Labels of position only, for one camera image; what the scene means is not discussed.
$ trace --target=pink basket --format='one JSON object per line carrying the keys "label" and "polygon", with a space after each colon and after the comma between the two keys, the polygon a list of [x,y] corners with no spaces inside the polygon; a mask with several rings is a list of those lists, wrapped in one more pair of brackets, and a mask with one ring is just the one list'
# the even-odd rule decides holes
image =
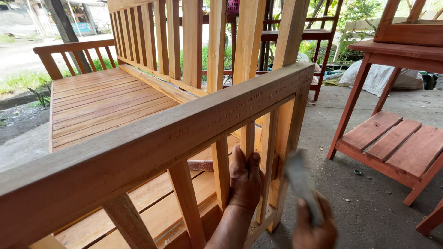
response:
{"label": "pink basket", "polygon": [[228,14],[238,13],[240,0],[228,0]]}

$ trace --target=person's arm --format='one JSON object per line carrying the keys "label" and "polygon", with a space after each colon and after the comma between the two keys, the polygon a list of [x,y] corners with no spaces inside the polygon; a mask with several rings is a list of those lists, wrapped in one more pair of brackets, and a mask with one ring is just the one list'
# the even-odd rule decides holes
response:
{"label": "person's arm", "polygon": [[232,150],[231,197],[206,249],[243,248],[255,208],[260,200],[260,155],[254,152],[246,163],[237,145]]}

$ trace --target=plastic bag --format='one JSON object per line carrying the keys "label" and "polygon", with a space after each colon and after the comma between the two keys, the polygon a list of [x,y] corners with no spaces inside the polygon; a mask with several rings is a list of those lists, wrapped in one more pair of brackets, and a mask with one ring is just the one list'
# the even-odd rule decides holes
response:
{"label": "plastic bag", "polygon": [[[357,77],[358,70],[360,69],[360,65],[361,60],[354,62],[343,74],[338,85],[352,87],[355,78]],[[393,66],[372,64],[363,85],[363,90],[380,97],[393,71]],[[417,70],[402,69],[392,88],[409,90],[424,89],[423,77]]]}

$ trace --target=person's hand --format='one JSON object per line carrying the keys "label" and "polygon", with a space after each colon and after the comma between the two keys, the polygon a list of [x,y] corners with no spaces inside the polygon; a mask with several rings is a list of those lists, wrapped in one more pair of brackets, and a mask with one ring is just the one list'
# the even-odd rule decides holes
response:
{"label": "person's hand", "polygon": [[236,145],[232,149],[232,162],[229,166],[231,175],[231,199],[229,205],[244,207],[252,212],[260,201],[261,179],[258,165],[260,155],[257,152],[251,154],[248,162]]}
{"label": "person's hand", "polygon": [[325,221],[320,226],[311,225],[311,212],[304,199],[297,201],[297,227],[292,237],[293,249],[331,249],[337,238],[337,226],[332,217],[332,209],[328,200],[318,194],[320,207]]}

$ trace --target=wooden stool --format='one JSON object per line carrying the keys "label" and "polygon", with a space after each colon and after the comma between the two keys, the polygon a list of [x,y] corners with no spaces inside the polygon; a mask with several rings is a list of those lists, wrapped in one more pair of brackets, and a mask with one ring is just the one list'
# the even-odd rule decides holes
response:
{"label": "wooden stool", "polygon": [[[381,109],[401,68],[443,73],[443,48],[376,43],[372,40],[355,43],[348,48],[364,51],[365,56],[327,158],[332,159],[339,150],[412,188],[403,201],[409,206],[443,166],[443,129],[421,126],[419,122],[403,120],[401,116]],[[394,66],[395,69],[372,117],[343,135],[372,63]],[[367,152],[363,152],[380,137]]]}

